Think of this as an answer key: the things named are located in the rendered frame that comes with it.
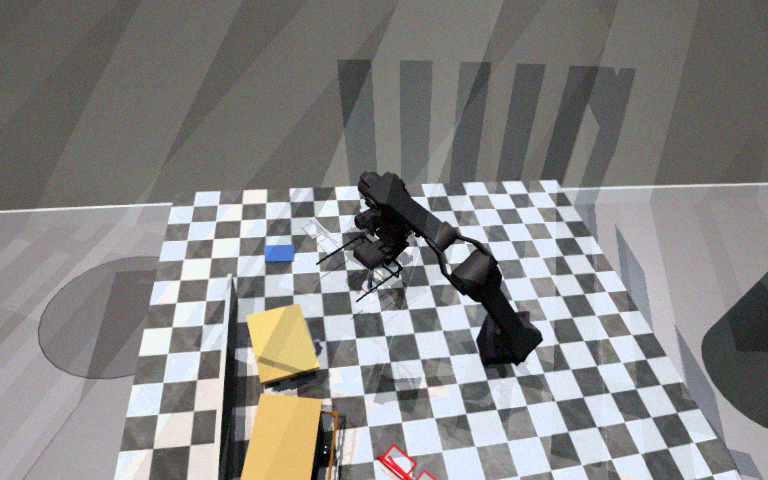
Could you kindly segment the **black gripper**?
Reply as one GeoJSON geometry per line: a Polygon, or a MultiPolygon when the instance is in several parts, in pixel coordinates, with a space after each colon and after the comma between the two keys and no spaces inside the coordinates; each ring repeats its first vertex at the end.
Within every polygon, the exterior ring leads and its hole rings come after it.
{"type": "Polygon", "coordinates": [[[393,259],[395,260],[409,246],[406,240],[412,234],[411,231],[415,233],[415,237],[421,237],[406,223],[401,226],[390,226],[382,220],[381,216],[377,218],[377,223],[380,224],[380,229],[376,231],[375,235],[379,239],[372,244],[369,241],[364,241],[353,251],[353,257],[368,270],[373,270],[383,260],[387,266],[393,259]]]}

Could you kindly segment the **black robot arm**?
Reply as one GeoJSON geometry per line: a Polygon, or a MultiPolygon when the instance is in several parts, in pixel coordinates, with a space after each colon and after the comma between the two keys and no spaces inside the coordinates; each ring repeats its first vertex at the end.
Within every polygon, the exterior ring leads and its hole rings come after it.
{"type": "Polygon", "coordinates": [[[377,218],[390,226],[409,225],[437,254],[441,273],[461,293],[480,303],[495,322],[494,348],[503,358],[518,366],[543,340],[542,333],[531,322],[519,317],[502,291],[502,274],[498,262],[478,240],[465,237],[447,221],[442,222],[410,197],[405,183],[395,173],[382,177],[366,171],[359,176],[358,191],[366,198],[369,209],[354,217],[355,226],[367,228],[375,236],[380,227],[377,218]],[[443,252],[455,241],[472,243],[477,248],[450,275],[443,252]],[[497,346],[497,347],[495,347],[497,346]]]}

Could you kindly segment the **blue flat rectangular block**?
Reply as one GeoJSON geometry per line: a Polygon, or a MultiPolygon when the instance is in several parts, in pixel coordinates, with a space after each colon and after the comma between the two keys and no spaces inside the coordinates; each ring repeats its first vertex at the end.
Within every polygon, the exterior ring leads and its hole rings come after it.
{"type": "Polygon", "coordinates": [[[266,245],[265,263],[294,262],[294,245],[266,245]]]}

